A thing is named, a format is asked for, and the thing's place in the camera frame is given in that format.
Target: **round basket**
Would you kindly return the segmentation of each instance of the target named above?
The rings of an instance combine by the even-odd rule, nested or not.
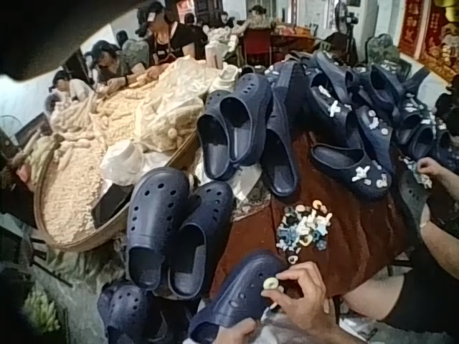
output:
[[[199,140],[197,134],[194,133],[185,140],[184,144],[175,152],[166,165],[179,170],[186,170],[194,162],[198,148]],[[79,238],[74,242],[66,244],[56,242],[47,231],[42,213],[43,185],[48,169],[52,163],[53,150],[48,153],[44,166],[40,172],[34,194],[34,215],[38,230],[40,230],[43,240],[55,249],[69,252],[84,252],[94,249],[112,239],[117,233],[126,228],[129,204],[126,204],[109,222],[86,237]]]

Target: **white cloth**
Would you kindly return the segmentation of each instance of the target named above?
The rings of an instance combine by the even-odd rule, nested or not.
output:
[[[339,326],[347,333],[356,338],[364,340],[345,322],[340,321]],[[253,333],[252,338],[249,339],[251,344],[321,344],[313,338],[308,337],[305,333],[301,332],[288,317],[282,313],[274,313],[268,315],[262,321],[259,327]],[[193,340],[187,339],[183,344],[196,344]]]
[[[83,80],[70,79],[70,99],[77,97],[81,102],[82,100],[89,97],[91,92],[93,92],[93,90]]]

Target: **white plastic bag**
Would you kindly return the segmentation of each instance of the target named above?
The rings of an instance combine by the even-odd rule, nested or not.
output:
[[[108,147],[100,163],[100,174],[115,184],[127,186],[137,183],[142,168],[142,150],[130,140],[122,140]]]
[[[202,97],[220,74],[205,62],[182,57],[160,75],[150,97],[136,108],[134,134],[148,149],[177,149],[196,130]]]

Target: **red wall hanging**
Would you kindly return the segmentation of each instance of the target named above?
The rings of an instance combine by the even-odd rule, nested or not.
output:
[[[406,0],[399,50],[414,57],[419,39],[423,0]]]
[[[458,0],[432,2],[420,62],[448,82],[459,73],[458,22]]]

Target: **brown tablecloth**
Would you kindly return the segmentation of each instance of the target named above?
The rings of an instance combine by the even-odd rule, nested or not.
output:
[[[405,230],[391,196],[378,202],[359,201],[342,185],[317,171],[309,160],[313,134],[294,142],[301,170],[301,189],[295,204],[312,205],[318,199],[333,213],[328,227],[328,248],[303,248],[299,261],[313,261],[325,280],[328,295],[342,295],[376,274],[405,248]],[[257,249],[277,252],[275,233],[285,204],[273,199],[262,211],[233,224],[225,253],[214,277],[211,295],[229,271]]]

